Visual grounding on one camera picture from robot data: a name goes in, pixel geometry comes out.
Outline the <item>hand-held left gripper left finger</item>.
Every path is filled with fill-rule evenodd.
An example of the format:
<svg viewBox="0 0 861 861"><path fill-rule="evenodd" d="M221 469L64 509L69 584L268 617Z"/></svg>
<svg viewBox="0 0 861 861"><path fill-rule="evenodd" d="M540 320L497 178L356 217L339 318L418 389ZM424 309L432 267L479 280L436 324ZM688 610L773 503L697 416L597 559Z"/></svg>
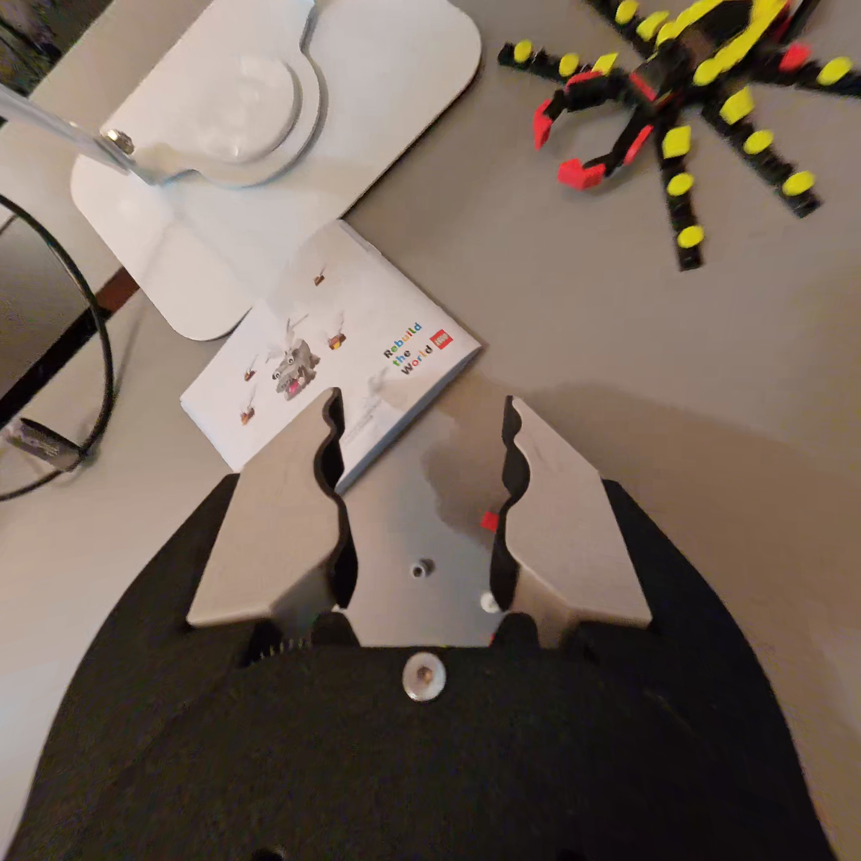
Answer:
<svg viewBox="0 0 861 861"><path fill-rule="evenodd" d="M327 388L239 472L187 622L271 622L289 637L350 605L358 556L337 490L344 404Z"/></svg>

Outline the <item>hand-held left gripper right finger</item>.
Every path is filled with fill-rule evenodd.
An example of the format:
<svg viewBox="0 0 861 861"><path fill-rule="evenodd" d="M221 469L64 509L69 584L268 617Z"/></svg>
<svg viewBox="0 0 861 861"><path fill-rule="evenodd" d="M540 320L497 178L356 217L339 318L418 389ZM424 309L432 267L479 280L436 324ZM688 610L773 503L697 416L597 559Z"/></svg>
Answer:
<svg viewBox="0 0 861 861"><path fill-rule="evenodd" d="M522 399L507 397L492 597L558 648L584 622L647 630L652 612L600 473Z"/></svg>

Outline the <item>black yellow spider brick model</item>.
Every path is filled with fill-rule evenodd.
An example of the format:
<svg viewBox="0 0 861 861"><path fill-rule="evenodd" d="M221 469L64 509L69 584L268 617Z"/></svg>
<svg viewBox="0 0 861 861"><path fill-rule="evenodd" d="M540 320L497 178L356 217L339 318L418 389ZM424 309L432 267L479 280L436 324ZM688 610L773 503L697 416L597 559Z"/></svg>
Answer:
<svg viewBox="0 0 861 861"><path fill-rule="evenodd" d="M589 5L639 55L635 68L619 66L615 52L588 64L575 52L557 56L537 50L528 39L505 43L497 58L503 68L556 86L532 117L536 150L548 143L554 124L565 113L609 102L630 110L629 122L607 153L559 165L560 184L579 192L597 188L652 143L678 268L700 268L704 229L692 204L695 178L686 166L691 128L681 121L686 109L696 108L797 218L821 206L813 173L782 158L771 131L752 122L755 104L748 85L859 99L859 70L851 59L837 57L822 64L799 41L820 2L699 1L676 16L666 10L641 15L635 1Z"/></svg>

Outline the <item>white instruction booklet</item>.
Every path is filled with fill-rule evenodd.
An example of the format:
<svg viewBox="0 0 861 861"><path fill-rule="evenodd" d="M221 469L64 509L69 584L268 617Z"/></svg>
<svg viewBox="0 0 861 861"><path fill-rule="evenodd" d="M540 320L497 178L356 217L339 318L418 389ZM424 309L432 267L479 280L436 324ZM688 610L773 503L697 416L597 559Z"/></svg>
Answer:
<svg viewBox="0 0 861 861"><path fill-rule="evenodd" d="M180 398L233 473L325 389L353 484L481 350L344 221L316 231Z"/></svg>

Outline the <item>white metal stand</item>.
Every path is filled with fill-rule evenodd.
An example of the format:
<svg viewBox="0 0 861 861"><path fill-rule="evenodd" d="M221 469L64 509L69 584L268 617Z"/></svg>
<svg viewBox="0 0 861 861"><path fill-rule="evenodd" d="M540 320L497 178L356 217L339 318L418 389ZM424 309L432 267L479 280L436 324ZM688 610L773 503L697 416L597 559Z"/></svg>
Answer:
<svg viewBox="0 0 861 861"><path fill-rule="evenodd" d="M226 335L467 89L451 2L112 2L2 128L2 195Z"/></svg>

